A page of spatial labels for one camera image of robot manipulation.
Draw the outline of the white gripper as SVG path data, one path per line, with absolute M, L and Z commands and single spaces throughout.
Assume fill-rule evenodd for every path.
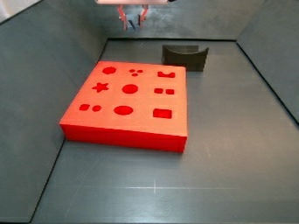
M 148 4 L 164 5 L 168 3 L 168 0 L 95 0 L 98 4 L 120 4 L 116 8 L 119 19 L 123 22 L 123 29 L 127 30 L 127 14 L 124 12 L 124 7 L 122 4 L 142 4 L 143 10 L 138 15 L 138 24 L 143 27 L 143 22 L 146 21 L 146 16 L 148 12 Z

